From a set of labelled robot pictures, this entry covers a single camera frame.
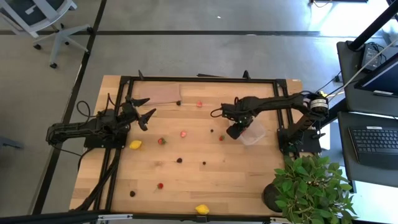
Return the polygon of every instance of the gray floor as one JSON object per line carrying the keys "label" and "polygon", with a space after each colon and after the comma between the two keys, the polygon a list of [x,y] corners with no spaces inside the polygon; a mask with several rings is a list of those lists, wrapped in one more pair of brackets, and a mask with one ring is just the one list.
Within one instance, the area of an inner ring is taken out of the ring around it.
{"label": "gray floor", "polygon": [[[78,10],[69,12],[62,22],[68,27],[87,22],[92,25],[100,1],[75,2]],[[323,37],[98,35],[78,100],[86,100],[94,108],[103,75],[137,75],[138,69],[146,76],[189,77],[197,73],[241,77],[248,70],[255,78],[300,79],[306,90],[315,91],[340,71],[336,43],[358,35],[386,2],[333,3],[320,9],[307,3],[108,1],[100,30],[296,30],[321,31]],[[354,9],[363,14],[352,16]],[[85,35],[73,38],[83,45],[88,40]],[[0,35],[0,136],[25,144],[22,150],[4,147],[0,151],[0,217],[30,212],[50,152],[45,132],[61,120],[83,55],[78,49],[63,46],[59,68],[52,70],[48,67],[51,43],[39,52],[31,47],[31,41],[29,37]],[[382,38],[373,41],[385,45]],[[337,86],[331,84],[324,91]],[[72,122],[82,119],[73,112]],[[81,152],[81,147],[82,140],[67,141],[63,146],[75,152]],[[61,154],[45,213],[68,210],[76,167],[75,156]],[[394,214],[362,214],[367,220],[378,221],[377,216],[383,215],[386,222],[397,221]]]}

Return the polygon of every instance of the strawberry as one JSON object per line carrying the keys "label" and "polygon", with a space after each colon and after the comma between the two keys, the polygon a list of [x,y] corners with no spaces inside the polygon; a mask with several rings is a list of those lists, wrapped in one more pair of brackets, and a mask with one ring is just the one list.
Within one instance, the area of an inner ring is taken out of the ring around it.
{"label": "strawberry", "polygon": [[159,144],[165,144],[166,140],[164,138],[160,138],[159,140],[157,140],[157,143]]}

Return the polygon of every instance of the wooden table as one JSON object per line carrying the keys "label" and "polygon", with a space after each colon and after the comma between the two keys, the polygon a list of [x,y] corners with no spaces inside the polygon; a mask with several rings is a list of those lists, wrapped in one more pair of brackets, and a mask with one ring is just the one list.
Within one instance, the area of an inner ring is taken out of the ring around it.
{"label": "wooden table", "polygon": [[[95,111],[103,110],[107,94],[116,99],[120,76],[104,76]],[[175,82],[134,82],[132,95],[141,89]],[[226,134],[225,118],[212,118],[210,111],[221,103],[233,103],[234,97],[274,96],[272,85],[264,83],[179,82],[181,106],[175,103],[141,106],[140,113],[157,108],[143,132],[132,123],[127,146],[122,150],[111,211],[124,213],[196,214],[195,207],[205,204],[211,215],[280,214],[269,210],[261,200],[264,187],[274,179],[274,169],[284,165],[278,149],[276,111],[262,112],[258,119],[266,136],[253,146],[244,146]],[[302,90],[299,80],[287,80],[289,94]],[[197,108],[200,100],[203,107]],[[294,121],[301,114],[292,110]],[[283,111],[285,124],[286,112]],[[185,138],[180,137],[186,131]],[[219,136],[226,136],[219,141]],[[167,143],[159,145],[157,140]],[[139,150],[128,148],[132,140],[141,140]],[[94,149],[82,160],[70,208],[76,208],[89,195],[100,176],[104,149]],[[163,183],[162,190],[157,184]],[[105,186],[100,208],[104,208]]]}

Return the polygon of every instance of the computer monitor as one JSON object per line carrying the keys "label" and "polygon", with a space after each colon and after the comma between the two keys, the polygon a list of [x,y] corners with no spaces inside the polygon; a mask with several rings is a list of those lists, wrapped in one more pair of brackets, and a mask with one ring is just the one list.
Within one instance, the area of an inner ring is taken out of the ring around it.
{"label": "computer monitor", "polygon": [[377,95],[398,96],[398,53],[357,82],[355,88]]}

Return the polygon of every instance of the potted plant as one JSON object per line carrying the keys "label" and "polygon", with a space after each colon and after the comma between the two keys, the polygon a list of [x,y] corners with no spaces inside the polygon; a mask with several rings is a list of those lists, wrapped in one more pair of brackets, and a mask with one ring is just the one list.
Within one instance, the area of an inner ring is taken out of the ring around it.
{"label": "potted plant", "polygon": [[292,223],[352,223],[355,215],[349,196],[352,186],[344,182],[338,163],[329,157],[307,156],[292,160],[285,156],[285,169],[275,169],[272,184],[263,192],[264,203]]}

